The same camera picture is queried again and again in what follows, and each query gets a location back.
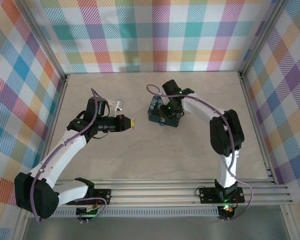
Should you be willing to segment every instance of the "white arm segment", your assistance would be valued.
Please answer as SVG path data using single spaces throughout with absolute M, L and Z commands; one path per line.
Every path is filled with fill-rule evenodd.
M 31 172 L 31 177 L 35 177 L 42 164 L 46 161 L 47 157 L 53 153 L 53 151 L 60 145 L 64 144 L 64 142 L 77 134 L 77 131 L 69 130 L 66 131 L 59 141 L 59 143 L 55 146 L 55 148 L 50 151 L 50 153 L 35 167 Z M 44 171 L 40 174 L 39 180 L 46 179 L 46 183 L 53 189 L 57 179 L 59 178 L 61 172 L 65 169 L 71 159 L 79 152 L 87 144 L 85 136 L 79 135 L 73 141 L 69 142 L 66 146 L 63 146 L 59 151 L 52 157 Z
M 198 97 L 195 93 L 191 93 L 189 94 L 189 96 L 200 99 L 200 97 Z M 215 113 L 209 107 L 188 97 L 185 97 L 182 100 L 182 107 L 185 111 L 195 114 L 198 118 L 203 120 L 208 125 L 210 124 L 210 120 L 212 120 L 212 118 L 219 117 L 219 114 Z M 225 113 L 225 111 L 220 108 L 216 108 L 216 109 L 222 114 Z M 233 175 L 236 175 L 236 165 L 239 156 L 239 150 L 236 150 L 234 154 L 235 154 L 235 158 L 230 171 Z M 227 167 L 229 167 L 231 163 L 231 158 L 232 158 L 232 153 L 230 153 L 230 156 L 228 157 L 224 155 L 220 155 L 220 163 L 219 163 L 220 167 L 218 172 L 218 178 L 216 180 L 224 188 L 228 188 L 236 182 L 236 180 L 229 174 L 224 164 L 226 163 Z
M 88 185 L 82 181 L 74 180 L 62 185 L 54 187 L 53 191 L 59 193 L 59 204 L 60 207 L 63 204 L 69 203 L 75 199 L 82 199 L 85 197 L 88 190 Z

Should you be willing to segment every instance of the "colorful plaid backdrop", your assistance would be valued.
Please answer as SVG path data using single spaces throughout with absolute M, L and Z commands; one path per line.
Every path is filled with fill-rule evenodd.
M 0 0 L 0 240 L 19 214 L 14 178 L 38 163 L 60 87 L 13 0 Z
M 288 2 L 245 81 L 275 174 L 289 186 L 300 223 L 300 0 Z
M 276 2 L 26 1 L 71 73 L 237 71 L 259 35 L 262 9 Z

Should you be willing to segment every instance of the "beige floor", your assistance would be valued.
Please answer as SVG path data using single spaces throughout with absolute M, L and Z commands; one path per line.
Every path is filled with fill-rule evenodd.
M 86 109 L 90 88 L 110 100 L 124 100 L 123 113 L 135 128 L 92 139 L 72 159 L 59 179 L 214 179 L 219 156 L 210 145 L 209 126 L 186 113 L 179 127 L 148 121 L 152 95 L 147 84 L 162 86 L 175 79 L 204 100 L 224 110 L 237 111 L 245 141 L 240 150 L 237 176 L 266 178 L 266 170 L 246 101 L 235 72 L 88 73 L 72 74 L 55 128 L 55 146 L 69 122 Z

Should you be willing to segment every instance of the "table surface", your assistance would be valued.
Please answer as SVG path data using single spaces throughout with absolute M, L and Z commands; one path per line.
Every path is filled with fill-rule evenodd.
M 61 180 L 97 179 L 215 179 L 220 157 L 210 144 L 209 126 L 186 113 L 179 127 L 148 120 L 152 95 L 147 84 L 162 86 L 174 79 L 180 88 L 193 89 L 202 99 L 237 112 L 245 141 L 237 161 L 237 176 L 267 178 L 246 100 L 236 72 L 149 72 L 72 74 L 52 138 L 54 147 L 67 125 L 86 109 L 94 88 L 103 98 L 124 100 L 123 114 L 134 128 L 91 139 L 60 175 Z

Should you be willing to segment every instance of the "purple cable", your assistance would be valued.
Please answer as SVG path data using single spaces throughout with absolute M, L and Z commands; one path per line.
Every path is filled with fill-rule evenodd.
M 71 142 L 73 139 L 75 139 L 77 136 L 81 135 L 83 132 L 85 132 L 88 128 L 91 127 L 91 125 L 94 123 L 94 121 L 96 120 L 97 117 L 97 113 L 98 113 L 98 100 L 97 97 L 99 97 L 98 93 L 91 88 L 93 97 L 94 97 L 94 102 L 95 102 L 95 110 L 94 110 L 94 115 L 93 118 L 91 120 L 91 122 L 84 128 L 82 129 L 80 132 L 78 132 L 77 134 L 75 134 L 74 136 L 72 136 L 71 138 L 67 139 L 63 144 L 60 144 L 44 161 L 44 163 L 42 164 L 41 168 L 39 169 L 39 171 L 37 172 L 37 174 L 35 175 L 33 181 L 32 181 L 32 185 L 30 188 L 30 205 L 31 205 L 31 210 L 32 213 L 34 215 L 35 221 L 40 224 L 41 222 L 41 218 L 39 219 L 37 210 L 36 210 L 36 206 L 35 206 L 35 198 L 34 198 L 34 192 L 35 192 L 35 185 L 36 182 L 41 174 L 41 170 L 43 172 L 43 170 L 45 169 L 45 167 L 47 166 L 47 164 L 50 162 L 50 160 L 52 159 L 52 157 L 54 155 L 56 155 L 56 153 L 65 145 L 67 145 L 69 142 Z
M 107 201 L 102 198 L 102 197 L 87 197 L 87 198 L 78 198 L 76 200 L 74 200 L 75 202 L 78 202 L 78 201 L 87 201 L 87 200 L 101 200 L 104 202 L 104 207 L 102 208 L 101 212 L 99 212 L 96 216 L 94 216 L 93 218 L 91 218 L 89 220 L 89 222 L 92 222 L 93 220 L 95 220 L 97 217 L 99 217 L 100 214 L 102 214 L 107 206 Z
M 154 95 L 154 96 L 157 96 L 157 97 L 167 97 L 167 98 L 178 98 L 178 97 L 183 97 L 183 98 L 193 99 L 193 100 L 196 100 L 197 102 L 199 102 L 199 103 L 201 103 L 201 104 L 207 106 L 207 107 L 210 108 L 212 111 L 214 111 L 215 113 L 217 113 L 218 115 L 220 115 L 220 117 L 222 118 L 222 120 L 224 121 L 224 123 L 225 123 L 225 125 L 226 125 L 226 127 L 227 127 L 227 129 L 228 129 L 229 137 L 230 137 L 230 142 L 231 142 L 231 150 L 232 150 L 230 166 L 227 167 L 227 165 L 226 165 L 225 162 L 223 162 L 223 164 L 225 164 L 225 167 L 226 167 L 226 169 L 227 169 L 227 171 L 228 171 L 228 173 L 230 174 L 231 177 L 233 177 L 233 178 L 234 178 L 236 181 L 238 181 L 239 183 L 244 184 L 244 185 L 247 185 L 247 186 L 250 188 L 250 191 L 251 191 L 251 198 L 250 198 L 248 204 L 245 206 L 245 208 L 242 210 L 242 212 L 240 212 L 237 216 L 234 216 L 231 220 L 235 220 L 235 219 L 239 218 L 242 214 L 244 214 L 244 212 L 245 212 L 245 211 L 248 209 L 248 207 L 250 206 L 250 204 L 251 204 L 251 202 L 252 202 L 252 200 L 253 200 L 253 197 L 254 197 L 254 191 L 253 191 L 253 189 L 252 189 L 252 186 L 251 186 L 249 183 L 247 183 L 247 182 L 245 182 L 245 181 L 241 181 L 240 179 L 238 179 L 238 178 L 230 171 L 231 167 L 233 166 L 233 164 L 234 164 L 234 162 L 235 162 L 235 151 L 236 151 L 236 150 L 235 150 L 234 137 L 233 137 L 233 135 L 232 135 L 232 132 L 231 132 L 231 129 L 230 129 L 230 125 L 229 125 L 227 119 L 225 118 L 225 116 L 223 116 L 223 114 L 222 114 L 220 111 L 218 111 L 215 107 L 211 106 L 209 103 L 207 103 L 207 102 L 205 102 L 205 101 L 203 101 L 203 100 L 201 100 L 201 99 L 199 99 L 199 98 L 196 98 L 196 97 L 194 97 L 194 96 L 182 95 L 182 94 L 176 94 L 176 95 L 161 95 L 161 94 L 157 94 L 157 93 L 151 91 L 151 90 L 149 89 L 149 87 L 154 87 L 154 88 L 156 88 L 156 89 L 159 91 L 159 93 L 161 92 L 161 91 L 160 91 L 160 88 L 159 88 L 158 86 L 154 85 L 154 84 L 148 84 L 148 85 L 146 86 L 147 91 L 148 91 L 149 93 L 151 93 L 152 95 Z

